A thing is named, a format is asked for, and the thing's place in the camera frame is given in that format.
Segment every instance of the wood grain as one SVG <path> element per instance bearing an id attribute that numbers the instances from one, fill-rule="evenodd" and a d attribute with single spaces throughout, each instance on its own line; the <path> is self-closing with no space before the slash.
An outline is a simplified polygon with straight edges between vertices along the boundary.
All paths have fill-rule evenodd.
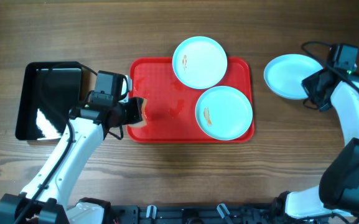
<path id="1" fill-rule="evenodd" d="M 136 58 L 171 56 L 195 35 L 217 40 L 228 55 L 249 63 L 253 138 L 244 144 L 172 145 L 108 137 L 81 173 L 70 204 L 82 197 L 113 205 L 268 202 L 285 190 L 319 184 L 343 147 L 337 115 L 276 96 L 263 69 L 274 57 L 300 53 L 308 40 L 359 46 L 359 1 L 12 4 L 0 5 L 0 198 L 18 194 L 57 143 L 14 137 L 28 63 L 76 60 L 94 70 L 128 73 Z M 85 88 L 94 83 L 90 77 Z"/>

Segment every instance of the tray rim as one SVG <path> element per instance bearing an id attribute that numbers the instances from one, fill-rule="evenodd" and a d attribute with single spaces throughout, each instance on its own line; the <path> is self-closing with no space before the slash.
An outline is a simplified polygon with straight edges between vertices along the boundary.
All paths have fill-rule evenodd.
<path id="1" fill-rule="evenodd" d="M 159 60 L 160 63 L 172 63 L 172 57 L 141 57 L 141 58 L 137 58 L 132 64 L 131 64 L 131 67 L 129 69 L 129 77 L 133 79 L 133 74 L 134 74 L 134 71 L 135 71 L 135 68 L 141 64 L 141 63 L 144 63 L 145 60 L 150 60 L 150 61 L 155 61 L 155 60 Z M 244 138 L 237 138 L 237 139 L 234 139 L 234 140 L 230 140 L 230 141 L 221 141 L 221 140 L 217 140 L 217 139 L 213 139 L 211 138 L 210 136 L 208 136 L 206 134 L 207 137 L 209 137 L 210 139 L 206 139 L 206 140 L 186 140 L 186 139 L 183 139 L 183 140 L 170 140 L 170 139 L 150 139 L 150 140 L 143 140 L 143 139 L 139 139 L 137 138 L 136 136 L 134 136 L 134 134 L 131 132 L 132 128 L 131 127 L 127 127 L 127 134 L 128 136 L 134 141 L 134 142 L 137 142 L 137 143 L 146 143 L 146 144 L 154 144 L 154 143 L 159 143 L 159 144 L 226 144 L 226 143 L 244 143 L 246 141 L 249 141 L 253 136 L 254 136 L 254 132 L 255 132 L 255 113 L 254 113 L 254 106 L 253 106 L 253 91 L 252 91 L 252 82 L 251 82 L 251 70 L 249 69 L 249 65 L 248 63 L 243 60 L 242 58 L 240 57 L 228 57 L 228 64 L 229 63 L 240 63 L 242 67 L 245 68 L 245 70 L 248 71 L 249 73 L 249 82 L 250 82 L 250 87 L 249 87 L 249 92 L 250 92 L 250 98 L 248 98 L 249 102 L 251 103 L 251 107 L 253 109 L 253 120 L 251 122 L 251 125 L 249 126 L 250 128 L 250 133 L 245 136 Z M 133 96 L 133 92 L 130 91 L 128 93 L 128 96 L 129 97 L 132 97 Z"/>

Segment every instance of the red tray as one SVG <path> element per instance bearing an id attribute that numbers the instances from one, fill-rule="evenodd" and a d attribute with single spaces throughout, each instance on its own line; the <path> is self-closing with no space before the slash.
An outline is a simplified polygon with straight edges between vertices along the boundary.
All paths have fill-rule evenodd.
<path id="1" fill-rule="evenodd" d="M 205 90 L 195 90 L 182 84 L 172 69 L 171 57 L 139 58 L 131 65 L 129 76 L 133 80 L 133 90 L 129 92 L 129 97 L 147 99 L 147 125 L 143 128 L 127 127 L 129 136 L 136 142 L 245 142 L 254 134 L 253 120 L 244 135 L 231 141 L 219 141 L 206 135 L 195 117 L 196 102 Z M 228 58 L 226 74 L 217 84 L 223 85 L 238 89 L 253 104 L 249 66 L 243 59 Z"/>

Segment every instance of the black tray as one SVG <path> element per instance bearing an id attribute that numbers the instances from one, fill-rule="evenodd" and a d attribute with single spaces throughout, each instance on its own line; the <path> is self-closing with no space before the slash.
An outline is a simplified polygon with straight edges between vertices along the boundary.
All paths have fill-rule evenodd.
<path id="1" fill-rule="evenodd" d="M 40 101 L 40 87 L 43 84 L 48 104 L 68 119 L 69 109 L 80 99 L 83 74 L 74 64 L 59 66 L 48 74 L 48 69 L 60 63 L 32 62 L 26 66 L 15 133 L 18 140 L 57 139 L 64 132 L 66 124 Z"/>

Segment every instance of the round plate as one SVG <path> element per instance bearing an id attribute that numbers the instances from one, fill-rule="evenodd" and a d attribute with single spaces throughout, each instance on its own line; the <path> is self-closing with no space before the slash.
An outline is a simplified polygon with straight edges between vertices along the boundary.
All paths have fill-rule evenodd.
<path id="1" fill-rule="evenodd" d="M 196 121 L 212 138 L 233 140 L 251 125 L 253 109 L 247 97 L 229 86 L 217 86 L 204 92 L 196 104 Z"/>
<path id="2" fill-rule="evenodd" d="M 265 67 L 264 79 L 275 94 L 292 100 L 306 99 L 301 83 L 323 67 L 305 55 L 288 54 L 271 60 Z"/>
<path id="3" fill-rule="evenodd" d="M 225 51 L 208 37 L 191 37 L 183 41 L 172 57 L 177 78 L 195 89 L 216 85 L 223 78 L 227 66 Z"/>

